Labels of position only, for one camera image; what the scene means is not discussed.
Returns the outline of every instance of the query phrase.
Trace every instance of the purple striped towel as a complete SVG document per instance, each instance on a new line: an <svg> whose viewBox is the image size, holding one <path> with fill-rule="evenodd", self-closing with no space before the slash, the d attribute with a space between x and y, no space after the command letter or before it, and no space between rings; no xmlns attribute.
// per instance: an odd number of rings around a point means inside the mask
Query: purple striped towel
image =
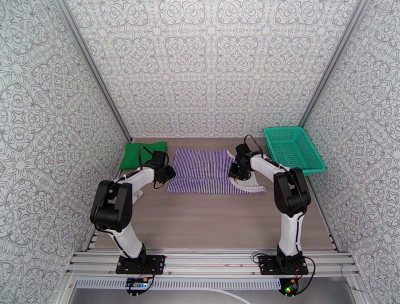
<svg viewBox="0 0 400 304"><path fill-rule="evenodd" d="M176 176L168 193L247 194L235 187L228 172L234 159L227 150L201 151L178 147L173 159Z"/></svg>

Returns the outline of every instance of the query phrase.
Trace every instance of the green towel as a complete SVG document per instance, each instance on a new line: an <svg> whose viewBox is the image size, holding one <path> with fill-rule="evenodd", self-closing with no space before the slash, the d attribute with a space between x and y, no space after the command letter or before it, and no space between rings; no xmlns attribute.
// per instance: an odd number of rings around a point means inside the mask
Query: green towel
<svg viewBox="0 0 400 304"><path fill-rule="evenodd" d="M120 170L137 169L140 167L139 149L141 147L146 147L151 152L167 152L168 148L166 141L159 141L155 143L127 143L125 146L125 155L123 156L123 160L119 166ZM152 156L145 149L141 150L140 157L143 164L152 159Z"/></svg>

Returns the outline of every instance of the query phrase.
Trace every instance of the green basket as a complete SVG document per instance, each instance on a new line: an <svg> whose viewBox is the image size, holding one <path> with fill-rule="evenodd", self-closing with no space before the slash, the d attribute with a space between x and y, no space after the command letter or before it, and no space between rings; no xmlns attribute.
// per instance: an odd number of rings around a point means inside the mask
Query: green basket
<svg viewBox="0 0 400 304"><path fill-rule="evenodd" d="M277 163L290 168L300 168L305 176L327 169L302 127L269 127L264 130L264 134L271 158Z"/></svg>

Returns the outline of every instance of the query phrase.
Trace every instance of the patterned wallpaper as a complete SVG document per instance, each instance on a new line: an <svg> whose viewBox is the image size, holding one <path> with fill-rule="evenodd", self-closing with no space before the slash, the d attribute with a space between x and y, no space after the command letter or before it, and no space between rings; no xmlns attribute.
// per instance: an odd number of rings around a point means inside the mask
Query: patterned wallpaper
<svg viewBox="0 0 400 304"><path fill-rule="evenodd" d="M306 130L311 177L374 303L400 303L400 2L373 0Z"/></svg>
<svg viewBox="0 0 400 304"><path fill-rule="evenodd" d="M0 303L53 303L125 137L55 6L0 1Z"/></svg>
<svg viewBox="0 0 400 304"><path fill-rule="evenodd" d="M67 0L133 137L297 125L356 0Z"/></svg>

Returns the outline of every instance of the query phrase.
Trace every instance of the white cable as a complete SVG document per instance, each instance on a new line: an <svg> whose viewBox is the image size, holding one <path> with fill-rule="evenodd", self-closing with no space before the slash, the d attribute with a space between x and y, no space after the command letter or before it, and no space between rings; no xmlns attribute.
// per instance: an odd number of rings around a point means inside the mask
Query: white cable
<svg viewBox="0 0 400 304"><path fill-rule="evenodd" d="M234 294L234 293L227 292L227 291L225 291L225 290L220 290L220 289L199 289L199 290L201 290L201 291L206 291L206 292L220 293L220 294L227 295L227 296L230 296L230 297L232 297L232 298L235 298L235 299L237 299L237 300L239 300L239 301L242 301L242 302L245 303L245 304L251 304L251 303L250 303L249 301L247 301L246 299L244 299L244 298L242 298L242 297L240 297L240 296L238 296L238 295L236 295L236 294Z"/></svg>

